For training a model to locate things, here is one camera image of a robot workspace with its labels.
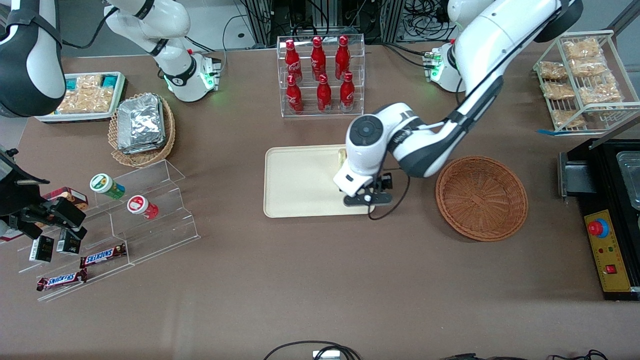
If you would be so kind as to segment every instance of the acrylic display rack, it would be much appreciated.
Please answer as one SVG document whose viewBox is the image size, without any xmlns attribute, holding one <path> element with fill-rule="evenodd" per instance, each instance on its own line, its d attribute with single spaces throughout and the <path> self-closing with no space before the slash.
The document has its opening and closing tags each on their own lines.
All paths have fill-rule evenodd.
<svg viewBox="0 0 640 360">
<path fill-rule="evenodd" d="M 193 215 L 184 208 L 180 188 L 176 185 L 181 179 L 184 179 L 184 175 L 166 160 L 115 177 L 114 180 L 125 187 L 126 193 L 119 200 L 95 194 L 96 206 L 86 211 L 83 226 L 88 232 L 82 240 L 78 256 L 54 251 L 50 263 L 33 263 L 29 261 L 31 244 L 19 249 L 19 273 L 24 276 L 24 281 L 33 284 L 33 293 L 38 301 L 58 299 L 199 239 Z M 141 215 L 130 213 L 126 202 L 134 195 L 143 195 L 156 204 L 159 208 L 158 216 L 146 220 Z M 58 228 L 48 227 L 44 229 L 43 235 L 54 238 L 57 244 L 59 233 Z M 86 283 L 80 282 L 43 292 L 35 290 L 41 277 L 76 272 L 79 270 L 81 256 L 95 254 L 121 243 L 126 243 L 127 255 L 87 267 Z"/>
<path fill-rule="evenodd" d="M 355 92 L 353 94 L 353 110 L 349 113 L 343 113 L 340 110 L 340 86 L 342 80 L 335 78 L 335 53 L 338 50 L 338 37 L 340 35 L 324 36 L 323 49 L 326 55 L 326 74 L 329 78 L 329 86 L 331 87 L 332 110 L 324 114 L 317 107 L 317 87 L 318 82 L 313 76 L 311 70 L 311 50 L 313 50 L 314 35 L 299 35 L 294 37 L 278 37 L 278 45 L 276 52 L 278 55 L 278 86 L 280 87 L 280 110 L 282 117 L 336 117 L 336 116 L 355 116 L 364 114 L 364 35 L 350 34 L 345 35 L 349 38 L 349 54 L 351 60 L 349 62 L 349 71 L 353 73 L 353 85 Z M 289 107 L 287 101 L 287 64 L 284 61 L 287 49 L 285 41 L 292 38 L 296 43 L 296 51 L 300 56 L 300 66 L 302 68 L 302 84 L 298 84 L 302 93 L 302 101 L 305 105 L 301 115 L 295 114 Z"/>
</svg>

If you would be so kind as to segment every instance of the yellow panel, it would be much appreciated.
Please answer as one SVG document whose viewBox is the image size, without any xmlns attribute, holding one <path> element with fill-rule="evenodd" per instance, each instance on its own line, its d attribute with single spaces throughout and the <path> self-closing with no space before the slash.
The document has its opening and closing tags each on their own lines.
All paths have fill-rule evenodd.
<svg viewBox="0 0 640 360">
<path fill-rule="evenodd" d="M 593 258 L 596 260 L 596 267 L 598 268 L 602 289 L 605 292 L 630 291 L 631 287 L 629 278 L 627 277 L 627 269 L 622 262 L 620 247 L 618 246 L 618 239 L 616 239 L 616 234 L 611 225 L 609 210 L 603 210 L 599 213 L 585 216 L 584 223 L 588 227 L 590 222 L 599 218 L 609 224 L 609 235 L 605 238 L 599 238 L 589 234 L 589 241 L 591 242 Z M 607 274 L 605 269 L 607 265 L 614 265 L 617 272 L 615 274 Z"/>
</svg>

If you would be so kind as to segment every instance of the empty wicker basket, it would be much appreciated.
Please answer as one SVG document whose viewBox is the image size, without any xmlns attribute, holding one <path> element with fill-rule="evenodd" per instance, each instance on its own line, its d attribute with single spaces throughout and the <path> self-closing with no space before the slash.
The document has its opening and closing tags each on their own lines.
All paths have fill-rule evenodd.
<svg viewBox="0 0 640 360">
<path fill-rule="evenodd" d="M 457 232 L 479 241 L 515 234 L 527 218 L 527 193 L 504 164 L 482 156 L 452 161 L 440 173 L 436 201 Z"/>
<path fill-rule="evenodd" d="M 143 94 L 135 95 L 131 99 L 137 99 Z M 173 113 L 166 100 L 162 99 L 163 111 L 164 111 L 164 131 L 166 133 L 166 144 L 162 149 L 140 152 L 137 154 L 126 155 L 118 150 L 118 112 L 111 117 L 109 121 L 109 144 L 115 149 L 111 153 L 114 159 L 119 163 L 130 167 L 141 168 L 153 163 L 157 163 L 160 160 L 165 159 L 171 150 L 173 149 L 173 143 L 175 142 L 175 120 L 173 119 Z"/>
</svg>

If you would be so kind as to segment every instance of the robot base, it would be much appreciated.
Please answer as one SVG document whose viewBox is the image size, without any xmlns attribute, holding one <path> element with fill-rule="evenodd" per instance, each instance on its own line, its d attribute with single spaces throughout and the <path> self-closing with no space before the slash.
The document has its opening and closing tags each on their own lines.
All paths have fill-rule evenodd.
<svg viewBox="0 0 640 360">
<path fill-rule="evenodd" d="M 422 63 L 425 66 L 424 75 L 427 77 L 427 81 L 433 81 L 448 92 L 456 92 L 456 89 L 458 92 L 464 92 L 464 82 L 458 87 L 461 79 L 460 73 L 447 57 L 450 48 L 451 44 L 434 47 L 430 53 L 426 53 L 422 57 Z"/>
<path fill-rule="evenodd" d="M 184 86 L 172 86 L 165 77 L 169 90 L 181 101 L 194 102 L 202 99 L 209 92 L 217 91 L 220 86 L 221 62 L 201 54 L 191 55 L 196 60 L 196 72 Z"/>
</svg>

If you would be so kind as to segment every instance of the coca-cola bottle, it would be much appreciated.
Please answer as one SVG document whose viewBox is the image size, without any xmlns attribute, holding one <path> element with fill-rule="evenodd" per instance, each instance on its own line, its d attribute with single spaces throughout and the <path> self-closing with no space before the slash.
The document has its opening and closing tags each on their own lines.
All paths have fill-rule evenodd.
<svg viewBox="0 0 640 360">
<path fill-rule="evenodd" d="M 329 87 L 329 77 L 326 74 L 320 74 L 317 96 L 318 110 L 323 114 L 331 112 L 331 88 Z"/>
<path fill-rule="evenodd" d="M 296 78 L 293 75 L 287 76 L 287 102 L 289 107 L 296 115 L 302 115 L 304 104 L 302 103 L 302 93 L 296 84 Z"/>
<path fill-rule="evenodd" d="M 314 37 L 314 49 L 311 51 L 311 69 L 316 81 L 320 81 L 320 74 L 326 73 L 326 55 L 322 48 L 322 38 Z"/>
<path fill-rule="evenodd" d="M 340 110 L 343 113 L 349 113 L 353 110 L 353 93 L 356 88 L 353 86 L 353 73 L 347 71 L 344 73 L 344 82 L 340 86 Z"/>
<path fill-rule="evenodd" d="M 302 67 L 300 66 L 300 56 L 296 51 L 296 44 L 293 39 L 287 39 L 285 42 L 287 47 L 287 54 L 284 57 L 284 62 L 287 63 L 287 72 L 289 75 L 293 75 L 298 84 L 302 83 Z"/>
<path fill-rule="evenodd" d="M 349 61 L 351 55 L 349 54 L 349 38 L 342 35 L 338 39 L 338 51 L 335 53 L 335 78 L 342 80 L 344 73 L 349 71 Z"/>
</svg>

